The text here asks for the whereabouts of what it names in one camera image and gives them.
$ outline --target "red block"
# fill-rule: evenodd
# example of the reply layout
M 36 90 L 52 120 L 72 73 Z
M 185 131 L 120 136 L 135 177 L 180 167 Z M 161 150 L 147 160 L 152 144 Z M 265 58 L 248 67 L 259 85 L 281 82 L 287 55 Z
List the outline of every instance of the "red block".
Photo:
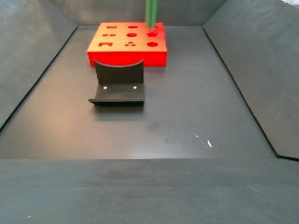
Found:
M 89 65 L 124 66 L 144 60 L 147 67 L 164 67 L 167 46 L 163 23 L 101 23 L 88 47 Z

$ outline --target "green peg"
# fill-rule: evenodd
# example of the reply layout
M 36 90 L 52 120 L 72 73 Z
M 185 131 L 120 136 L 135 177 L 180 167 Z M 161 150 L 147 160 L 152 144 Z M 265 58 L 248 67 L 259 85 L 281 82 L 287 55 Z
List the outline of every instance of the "green peg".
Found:
M 155 28 L 157 12 L 157 0 L 145 0 L 144 21 L 147 28 Z

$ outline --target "star-shaped hole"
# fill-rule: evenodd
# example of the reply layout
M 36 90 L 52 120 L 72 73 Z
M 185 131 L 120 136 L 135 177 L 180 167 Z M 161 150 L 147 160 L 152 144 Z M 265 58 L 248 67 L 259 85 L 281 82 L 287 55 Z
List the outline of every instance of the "star-shaped hole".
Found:
M 151 37 L 155 38 L 155 36 L 157 35 L 157 33 L 155 33 L 155 32 L 151 31 L 151 32 L 148 32 L 145 35 L 147 35 L 147 37 L 149 37 L 149 38 L 151 38 Z

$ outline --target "black bracket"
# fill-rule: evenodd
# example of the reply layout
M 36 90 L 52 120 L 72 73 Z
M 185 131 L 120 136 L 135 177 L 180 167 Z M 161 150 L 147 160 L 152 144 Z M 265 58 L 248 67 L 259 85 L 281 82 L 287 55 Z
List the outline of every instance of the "black bracket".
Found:
M 97 93 L 93 104 L 144 103 L 144 61 L 128 66 L 96 63 Z

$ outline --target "dark gray surface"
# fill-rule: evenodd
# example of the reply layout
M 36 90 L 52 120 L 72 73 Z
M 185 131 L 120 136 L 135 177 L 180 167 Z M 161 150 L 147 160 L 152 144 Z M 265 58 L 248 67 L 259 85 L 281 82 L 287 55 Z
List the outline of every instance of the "dark gray surface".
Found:
M 0 161 L 5 224 L 296 224 L 299 164 L 217 159 Z
M 78 25 L 144 21 L 145 0 L 52 0 Z M 165 25 L 203 25 L 227 0 L 161 0 L 157 20 Z
M 46 0 L 0 0 L 0 128 L 76 28 Z
M 204 25 L 279 155 L 299 158 L 299 10 L 229 0 Z
M 95 108 L 80 27 L 0 133 L 0 158 L 273 157 L 201 28 L 167 27 L 168 65 L 144 68 L 144 106 Z

